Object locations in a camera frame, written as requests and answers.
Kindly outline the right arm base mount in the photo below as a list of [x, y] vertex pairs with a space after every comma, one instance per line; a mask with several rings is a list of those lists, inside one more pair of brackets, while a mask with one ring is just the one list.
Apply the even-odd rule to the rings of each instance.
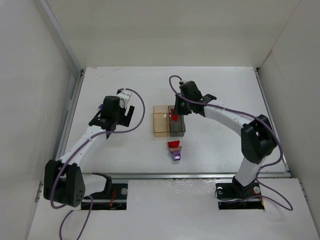
[[233, 179], [216, 180], [214, 195], [219, 210], [264, 210], [260, 185], [253, 181], [243, 187]]

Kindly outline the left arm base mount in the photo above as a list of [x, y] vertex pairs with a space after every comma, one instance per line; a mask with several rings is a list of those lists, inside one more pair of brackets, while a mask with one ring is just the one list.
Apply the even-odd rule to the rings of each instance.
[[103, 173], [91, 175], [97, 181], [85, 184], [85, 197], [80, 204], [81, 210], [124, 211], [127, 209], [129, 185], [125, 180], [113, 180]]

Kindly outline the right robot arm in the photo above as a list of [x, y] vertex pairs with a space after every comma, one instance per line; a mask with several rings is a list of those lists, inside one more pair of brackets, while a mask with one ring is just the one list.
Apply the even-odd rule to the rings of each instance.
[[248, 116], [225, 107], [215, 96], [202, 95], [194, 81], [180, 81], [180, 93], [175, 95], [175, 114], [199, 114], [219, 122], [240, 136], [243, 160], [232, 179], [236, 198], [244, 198], [254, 184], [265, 158], [277, 147], [267, 116]]

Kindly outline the red curved lego brick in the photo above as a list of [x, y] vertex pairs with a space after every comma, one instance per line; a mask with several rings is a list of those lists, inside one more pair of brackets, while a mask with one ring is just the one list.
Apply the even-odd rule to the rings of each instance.
[[177, 122], [179, 120], [179, 115], [178, 114], [174, 114], [174, 113], [171, 113], [170, 114], [170, 119], [174, 122]]

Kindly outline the red flower lego piece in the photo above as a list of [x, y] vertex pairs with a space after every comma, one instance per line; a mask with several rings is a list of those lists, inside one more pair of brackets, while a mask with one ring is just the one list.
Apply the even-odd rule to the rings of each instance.
[[178, 148], [178, 147], [180, 146], [180, 141], [179, 141], [179, 140], [169, 141], [169, 142], [167, 143], [167, 146], [168, 146], [170, 149]]

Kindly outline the purple lego piece with butterfly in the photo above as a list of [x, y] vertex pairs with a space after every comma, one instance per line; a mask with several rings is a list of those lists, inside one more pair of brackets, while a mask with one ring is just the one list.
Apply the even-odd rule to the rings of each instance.
[[182, 150], [181, 146], [169, 148], [168, 150], [169, 150], [169, 153], [172, 155], [173, 161], [176, 162], [181, 160], [181, 150]]

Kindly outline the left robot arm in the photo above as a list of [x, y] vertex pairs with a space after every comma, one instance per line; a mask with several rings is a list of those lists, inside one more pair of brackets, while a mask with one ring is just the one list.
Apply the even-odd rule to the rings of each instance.
[[46, 200], [77, 207], [84, 197], [107, 190], [109, 177], [100, 173], [84, 177], [82, 171], [94, 151], [118, 125], [130, 125], [135, 110], [134, 106], [128, 105], [131, 94], [128, 90], [119, 90], [115, 96], [106, 96], [77, 143], [57, 160], [47, 162], [43, 185]]

